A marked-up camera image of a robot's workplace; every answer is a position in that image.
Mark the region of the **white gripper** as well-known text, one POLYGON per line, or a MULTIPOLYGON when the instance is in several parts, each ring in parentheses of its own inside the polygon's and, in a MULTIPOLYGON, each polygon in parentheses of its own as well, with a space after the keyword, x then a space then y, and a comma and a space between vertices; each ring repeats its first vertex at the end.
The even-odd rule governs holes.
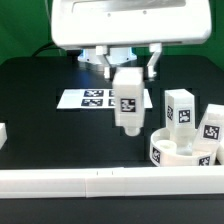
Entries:
POLYGON ((94 48, 111 80, 116 68, 108 47, 147 46, 151 57, 146 78, 155 66, 162 44, 201 44, 211 35, 209 0, 53 0, 51 35, 64 49, 94 48))

